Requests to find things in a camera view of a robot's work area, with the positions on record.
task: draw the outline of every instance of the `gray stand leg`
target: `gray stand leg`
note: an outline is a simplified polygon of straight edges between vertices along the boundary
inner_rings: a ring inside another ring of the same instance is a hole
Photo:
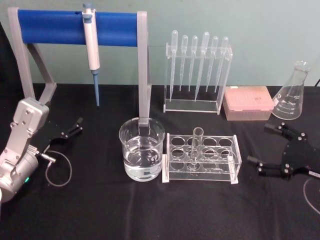
[[[137,12],[139,117],[148,118],[150,111],[151,81],[149,70],[147,12]]]
[[[30,97],[35,99],[35,92],[32,84],[32,77],[28,57],[29,50],[45,82],[45,88],[40,97],[39,102],[41,102],[42,104],[46,104],[51,100],[52,96],[54,95],[57,84],[55,83],[53,77],[49,73],[48,68],[45,65],[44,58],[38,46],[36,44],[24,44],[18,18],[18,10],[18,7],[9,7],[8,17],[13,41],[14,55],[19,69],[24,97]]]

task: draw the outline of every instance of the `light blue wall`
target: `light blue wall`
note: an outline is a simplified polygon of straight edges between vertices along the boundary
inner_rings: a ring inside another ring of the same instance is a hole
[[[0,21],[11,39],[7,8],[81,10],[81,0],[1,0]],[[233,49],[228,85],[283,85],[293,63],[313,63],[320,54],[320,1],[316,0],[92,0],[99,12],[148,12],[152,82],[162,85],[165,44],[172,30],[179,35],[229,37]],[[41,45],[58,83],[92,83],[86,47]],[[137,84],[137,49],[99,47],[101,84]],[[41,75],[31,61],[34,82]],[[305,85],[320,78],[315,64]]]

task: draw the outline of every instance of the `black tablecloth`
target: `black tablecloth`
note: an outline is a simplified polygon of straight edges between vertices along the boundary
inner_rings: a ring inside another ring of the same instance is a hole
[[[42,86],[37,85],[39,95]],[[273,96],[278,88],[270,87]],[[8,203],[2,204],[0,239],[320,239],[320,215],[306,203],[296,175],[290,181],[258,177],[247,164],[248,155],[279,163],[287,141],[264,133],[265,121],[227,121],[224,112],[163,113],[163,86],[152,87],[150,117],[166,132],[191,135],[202,127],[205,135],[237,135],[243,160],[239,184],[210,181],[171,181],[161,176],[135,182],[125,173],[118,131],[138,115],[136,86],[100,86],[101,107],[95,107],[92,85],[60,84],[54,94],[49,119],[70,126],[83,117],[83,134],[64,153],[73,176],[63,188],[49,186],[45,160],[30,181]],[[5,147],[21,94],[8,89],[0,94],[0,146]],[[269,122],[279,124],[271,116]],[[320,88],[306,87],[302,115],[288,122],[308,133],[320,146]],[[51,175],[67,171],[55,167]],[[306,186],[310,201],[320,208],[320,182]]]

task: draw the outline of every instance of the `micropipette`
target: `micropipette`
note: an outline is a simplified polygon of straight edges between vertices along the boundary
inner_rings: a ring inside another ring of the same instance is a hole
[[[184,78],[184,67],[185,67],[185,59],[186,59],[186,52],[188,47],[188,36],[183,35],[182,36],[182,43],[181,43],[181,66],[180,66],[180,89],[181,91],[181,85],[182,85],[182,79]]]
[[[217,92],[217,86],[219,84],[219,79],[220,79],[220,75],[221,75],[221,70],[222,70],[222,65],[224,63],[224,59],[225,59],[225,54],[227,52],[227,46],[228,46],[228,37],[224,37],[222,39],[222,43],[221,43],[221,48],[220,48],[220,61],[219,61],[219,66],[218,66],[218,70],[216,73],[216,79],[215,79],[215,89],[214,92]]]
[[[204,61],[206,57],[206,51],[209,43],[210,34],[206,31],[203,33],[202,36],[202,43],[201,43],[201,59],[200,59],[200,65],[199,65],[199,72],[198,72],[198,79],[196,81],[196,87],[195,87],[195,95],[194,95],[194,101],[196,101],[199,88],[200,88],[200,82],[201,82],[201,76],[202,76],[202,69],[204,68]]]
[[[99,85],[98,73],[100,68],[98,37],[96,26],[96,10],[92,9],[91,3],[83,4],[84,11],[82,12],[83,28],[85,35],[86,50],[88,53],[89,68],[93,75],[95,101],[99,107]]]
[[[212,58],[210,59],[208,75],[206,76],[206,88],[205,88],[206,92],[208,91],[208,86],[209,86],[209,82],[210,82],[210,78],[211,78],[212,67],[214,65],[214,60],[215,60],[215,57],[216,57],[218,41],[219,41],[219,38],[217,36],[214,36],[212,38],[212,43],[211,43],[211,55],[212,55]]]
[[[171,101],[172,93],[174,91],[177,49],[178,49],[178,31],[173,30],[171,34],[172,60],[171,60],[171,77],[170,77],[170,101]]]
[[[190,92],[190,84],[192,79],[192,73],[194,71],[195,57],[198,46],[198,37],[193,36],[191,42],[191,62],[190,62],[190,70],[189,70],[189,92]]]

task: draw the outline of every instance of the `erlenmeyer flask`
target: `erlenmeyer flask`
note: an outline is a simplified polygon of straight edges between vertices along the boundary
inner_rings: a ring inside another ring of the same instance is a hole
[[[272,99],[272,114],[277,118],[293,120],[301,115],[305,79],[309,71],[310,65],[306,61],[297,61],[294,64],[291,77]]]

